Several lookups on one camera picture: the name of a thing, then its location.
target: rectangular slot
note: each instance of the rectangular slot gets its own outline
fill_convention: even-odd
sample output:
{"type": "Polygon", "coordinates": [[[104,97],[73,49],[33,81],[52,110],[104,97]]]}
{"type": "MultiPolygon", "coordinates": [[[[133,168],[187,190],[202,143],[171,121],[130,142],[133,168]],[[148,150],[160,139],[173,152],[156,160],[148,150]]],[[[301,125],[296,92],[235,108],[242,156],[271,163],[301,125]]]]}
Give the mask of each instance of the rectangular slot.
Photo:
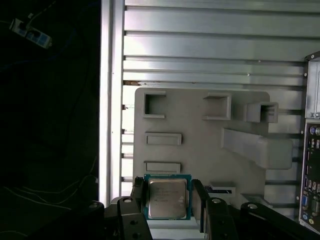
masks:
{"type": "Polygon", "coordinates": [[[144,93],[143,99],[143,117],[153,119],[164,119],[166,103],[165,91],[150,91],[144,93]]]}
{"type": "Polygon", "coordinates": [[[274,123],[275,122],[275,106],[261,105],[260,119],[262,123],[274,123]]]}
{"type": "Polygon", "coordinates": [[[244,120],[251,123],[277,123],[278,109],[276,102],[249,103],[244,108],[244,120]]]}
{"type": "Polygon", "coordinates": [[[205,113],[203,120],[230,120],[231,119],[231,94],[209,92],[204,98],[205,113]]]}
{"type": "Polygon", "coordinates": [[[179,174],[181,169],[180,163],[173,162],[144,162],[144,173],[161,173],[161,174],[179,174]]]}
{"type": "Polygon", "coordinates": [[[182,135],[180,133],[146,132],[145,144],[178,146],[182,144],[182,135]]]}

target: cable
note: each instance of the cable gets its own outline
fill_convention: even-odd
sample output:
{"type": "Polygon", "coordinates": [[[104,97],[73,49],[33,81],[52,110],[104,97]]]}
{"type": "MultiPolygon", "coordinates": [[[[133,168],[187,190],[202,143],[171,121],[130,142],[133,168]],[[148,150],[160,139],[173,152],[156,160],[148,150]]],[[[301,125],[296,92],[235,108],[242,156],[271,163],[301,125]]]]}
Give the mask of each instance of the cable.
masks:
{"type": "Polygon", "coordinates": [[[2,21],[2,20],[0,20],[0,23],[1,24],[11,24],[11,22],[9,22],[9,21],[2,21]]]}
{"type": "MultiPolygon", "coordinates": [[[[96,6],[96,5],[99,5],[99,3],[100,3],[99,1],[96,1],[96,2],[90,3],[89,5],[87,5],[86,7],[84,7],[84,8],[82,9],[82,11],[79,13],[77,19],[79,19],[79,18],[82,16],[82,14],[83,14],[87,9],[89,9],[89,8],[91,8],[91,7],[94,7],[94,6],[96,6]]],[[[1,67],[1,68],[0,68],[0,73],[3,72],[3,71],[5,71],[5,70],[7,70],[7,69],[9,69],[9,68],[11,68],[11,67],[14,66],[14,65],[21,65],[21,64],[27,64],[27,63],[37,63],[37,62],[42,62],[42,61],[46,62],[46,61],[52,61],[52,60],[56,59],[56,58],[59,57],[59,56],[66,50],[66,48],[71,44],[72,39],[74,38],[75,35],[76,35],[76,30],[74,29],[74,30],[71,32],[68,40],[65,42],[65,45],[62,47],[62,49],[61,49],[57,54],[55,54],[55,55],[53,55],[53,56],[51,56],[51,57],[48,57],[48,58],[46,58],[46,59],[33,59],[33,60],[16,61],[16,62],[14,62],[14,63],[7,64],[7,65],[4,65],[3,67],[1,67]]]]}
{"type": "Polygon", "coordinates": [[[55,208],[61,208],[61,209],[67,209],[67,210],[71,210],[71,208],[69,207],[65,207],[65,206],[59,206],[59,205],[53,205],[53,204],[49,204],[49,203],[43,203],[43,202],[39,202],[39,201],[35,201],[35,200],[32,200],[30,198],[27,198],[25,196],[22,196],[22,195],[19,195],[17,193],[15,193],[14,191],[10,190],[9,188],[7,187],[3,187],[4,189],[8,190],[10,193],[12,193],[13,195],[19,197],[19,198],[22,198],[22,199],[25,199],[25,200],[28,200],[30,202],[33,202],[33,203],[36,203],[36,204],[40,204],[40,205],[45,205],[45,206],[51,206],[51,207],[55,207],[55,208]]]}
{"type": "Polygon", "coordinates": [[[35,192],[35,193],[61,194],[61,193],[65,192],[66,190],[68,190],[69,188],[71,188],[73,185],[77,184],[78,182],[80,182],[80,180],[71,183],[69,186],[67,186],[66,188],[64,188],[64,189],[61,190],[61,191],[42,191],[42,190],[34,190],[34,189],[31,189],[31,188],[28,188],[28,187],[25,187],[25,186],[23,186],[23,188],[24,188],[24,189],[27,189],[27,190],[29,190],[29,191],[31,191],[31,192],[35,192]]]}
{"type": "Polygon", "coordinates": [[[15,231],[15,230],[0,231],[0,234],[8,234],[8,233],[11,233],[11,234],[19,234],[19,235],[21,235],[21,236],[28,237],[27,234],[24,234],[24,233],[22,233],[22,232],[15,231]]]}
{"type": "MultiPolygon", "coordinates": [[[[82,180],[91,175],[91,173],[92,173],[92,171],[94,170],[94,167],[95,167],[95,165],[96,165],[96,161],[97,161],[97,156],[95,156],[95,158],[94,158],[94,161],[93,161],[93,164],[92,164],[92,167],[91,167],[89,173],[88,173],[86,176],[84,176],[84,178],[82,178],[82,180]]],[[[31,192],[34,192],[34,193],[61,194],[61,193],[65,192],[66,190],[68,190],[69,188],[71,188],[73,185],[81,182],[82,180],[80,179],[80,180],[78,180],[78,181],[75,181],[75,182],[71,183],[70,185],[68,185],[66,188],[64,188],[64,189],[61,190],[61,191],[42,191],[42,190],[31,189],[31,188],[28,188],[28,187],[25,187],[25,186],[23,186],[23,188],[24,188],[24,189],[27,189],[27,190],[29,190],[29,191],[31,191],[31,192]]]]}
{"type": "Polygon", "coordinates": [[[36,15],[33,15],[31,17],[31,19],[26,23],[26,29],[29,29],[31,23],[33,22],[33,20],[35,20],[37,17],[39,17],[41,14],[43,14],[45,11],[47,11],[49,8],[51,8],[57,1],[54,0],[47,8],[43,9],[42,11],[40,11],[39,13],[37,13],[36,15]]]}
{"type": "MultiPolygon", "coordinates": [[[[86,180],[86,178],[88,178],[88,177],[90,177],[90,176],[93,176],[93,175],[86,175],[86,176],[82,179],[82,181],[80,182],[79,187],[81,187],[81,185],[84,183],[84,181],[86,180]]],[[[77,187],[77,188],[73,191],[73,193],[71,193],[70,196],[68,196],[66,199],[64,199],[64,200],[62,200],[62,201],[59,201],[59,202],[49,202],[49,201],[43,199],[42,197],[40,197],[39,195],[37,195],[37,194],[35,194],[35,193],[22,190],[22,189],[20,189],[20,188],[18,188],[18,187],[15,187],[15,189],[17,189],[17,190],[20,191],[20,192],[26,193],[26,194],[34,195],[34,196],[38,197],[39,199],[41,199],[42,201],[44,201],[44,202],[47,203],[47,204],[56,204],[56,205],[59,205],[59,204],[63,204],[64,202],[68,201],[71,197],[73,197],[73,196],[77,193],[77,191],[79,190],[79,187],[77,187]]]]}

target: screw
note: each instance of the screw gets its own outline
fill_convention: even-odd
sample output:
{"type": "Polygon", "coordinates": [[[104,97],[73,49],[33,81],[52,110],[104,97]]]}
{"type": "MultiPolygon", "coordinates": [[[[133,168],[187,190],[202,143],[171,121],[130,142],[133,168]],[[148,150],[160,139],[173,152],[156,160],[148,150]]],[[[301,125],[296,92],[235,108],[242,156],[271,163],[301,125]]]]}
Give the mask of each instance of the screw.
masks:
{"type": "Polygon", "coordinates": [[[248,207],[250,209],[257,209],[258,208],[257,205],[254,205],[254,204],[249,204],[248,207]]]}
{"type": "Polygon", "coordinates": [[[95,209],[96,207],[98,207],[98,204],[96,202],[89,206],[90,209],[95,209]]]}
{"type": "Polygon", "coordinates": [[[221,203],[220,199],[218,199],[218,198],[212,199],[212,202],[214,202],[215,204],[221,203]]]}

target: black cable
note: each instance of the black cable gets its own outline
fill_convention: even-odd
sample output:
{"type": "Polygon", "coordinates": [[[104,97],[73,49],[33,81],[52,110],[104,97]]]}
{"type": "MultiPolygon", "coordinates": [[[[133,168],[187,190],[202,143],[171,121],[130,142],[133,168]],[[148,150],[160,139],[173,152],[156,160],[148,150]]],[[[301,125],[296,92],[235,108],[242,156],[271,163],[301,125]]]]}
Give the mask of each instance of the black cable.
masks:
{"type": "Polygon", "coordinates": [[[83,33],[79,30],[77,24],[73,23],[70,19],[68,19],[67,17],[65,17],[67,22],[74,27],[77,35],[81,38],[82,42],[83,42],[83,50],[84,50],[84,54],[85,54],[85,57],[87,58],[87,67],[86,67],[86,71],[85,71],[85,75],[84,75],[84,81],[83,81],[83,84],[82,84],[82,87],[80,89],[80,92],[79,94],[77,95],[75,101],[74,101],[74,104],[72,105],[71,107],[71,110],[70,110],[70,113],[69,113],[69,116],[68,116],[68,119],[67,119],[67,123],[66,123],[66,137],[65,137],[65,142],[64,142],[64,146],[65,146],[65,152],[67,152],[67,148],[68,148],[68,143],[69,143],[69,139],[70,139],[70,128],[71,128],[71,122],[72,122],[72,118],[75,114],[75,111],[76,111],[76,108],[77,108],[77,105],[86,89],[86,85],[87,85],[87,82],[89,80],[89,71],[91,69],[91,58],[90,58],[90,48],[89,48],[89,44],[87,43],[86,41],[86,38],[85,36],[83,35],[83,33]]]}

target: gray panel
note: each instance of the gray panel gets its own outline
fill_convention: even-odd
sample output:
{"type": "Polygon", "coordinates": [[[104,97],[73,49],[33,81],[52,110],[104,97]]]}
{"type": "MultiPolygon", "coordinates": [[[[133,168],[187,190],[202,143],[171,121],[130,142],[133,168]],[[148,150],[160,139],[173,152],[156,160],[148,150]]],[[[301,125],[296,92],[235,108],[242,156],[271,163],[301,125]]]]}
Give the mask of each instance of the gray panel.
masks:
{"type": "MultiPolygon", "coordinates": [[[[245,90],[251,85],[239,84],[201,84],[197,83],[176,83],[176,82],[163,82],[163,85],[158,82],[144,82],[146,87],[168,87],[168,88],[199,88],[199,89],[229,89],[229,90],[245,90]]],[[[135,91],[140,86],[123,86],[123,104],[135,103],[135,91]]],[[[256,86],[253,91],[263,91],[270,95],[271,102],[279,103],[280,109],[301,110],[302,108],[302,91],[298,90],[285,90],[285,89],[270,89],[270,86],[256,86]]]]}
{"type": "Polygon", "coordinates": [[[295,185],[265,185],[264,199],[270,204],[295,204],[296,190],[295,185]]]}
{"type": "Polygon", "coordinates": [[[181,164],[175,162],[144,162],[145,173],[180,173],[181,164]]]}
{"type": "Polygon", "coordinates": [[[127,6],[183,7],[203,9],[320,12],[320,3],[311,0],[125,0],[127,6]]]}
{"type": "MultiPolygon", "coordinates": [[[[237,194],[263,194],[265,170],[244,157],[222,149],[221,129],[229,126],[266,135],[267,123],[257,126],[232,119],[202,120],[202,116],[208,114],[205,103],[208,100],[204,98],[209,92],[203,89],[163,89],[166,97],[163,98],[165,101],[158,106],[158,109],[159,111],[165,109],[166,118],[146,119],[141,116],[144,91],[147,92],[150,89],[139,88],[135,92],[134,176],[144,174],[145,161],[179,162],[182,174],[191,174],[194,179],[199,179],[204,185],[213,181],[235,182],[237,194]],[[181,146],[146,145],[146,131],[181,133],[183,144],[181,146]]],[[[232,102],[242,106],[248,102],[269,100],[265,92],[221,91],[221,93],[232,94],[232,102]]]]}
{"type": "Polygon", "coordinates": [[[282,37],[320,37],[315,31],[319,16],[240,11],[208,11],[177,8],[145,9],[125,12],[126,31],[158,31],[179,33],[208,33],[234,35],[262,35],[282,37]]]}
{"type": "Polygon", "coordinates": [[[265,180],[266,181],[299,181],[298,169],[300,164],[297,162],[292,163],[292,167],[288,170],[266,170],[265,180]]]}
{"type": "Polygon", "coordinates": [[[278,123],[269,123],[269,133],[300,134],[301,116],[279,115],[278,123]]]}
{"type": "Polygon", "coordinates": [[[147,145],[181,145],[182,135],[180,133],[146,132],[145,144],[147,145]]]}
{"type": "Polygon", "coordinates": [[[163,81],[189,83],[218,84],[251,84],[251,85],[284,85],[302,86],[303,79],[299,76],[260,76],[260,75],[229,75],[210,73],[173,73],[173,72],[130,72],[123,73],[124,81],[163,81]]]}
{"type": "Polygon", "coordinates": [[[125,36],[124,54],[186,58],[303,61],[319,50],[317,40],[245,39],[198,35],[125,36]]]}
{"type": "MultiPolygon", "coordinates": [[[[134,130],[134,110],[124,110],[122,128],[127,131],[134,130]]],[[[278,123],[269,123],[269,133],[300,134],[301,117],[299,115],[279,115],[278,123]]]]}
{"type": "Polygon", "coordinates": [[[302,66],[277,65],[264,62],[213,60],[213,59],[180,59],[169,60],[166,58],[125,60],[123,69],[127,72],[182,72],[182,73],[216,73],[235,75],[267,75],[267,76],[293,76],[302,77],[302,66]]]}

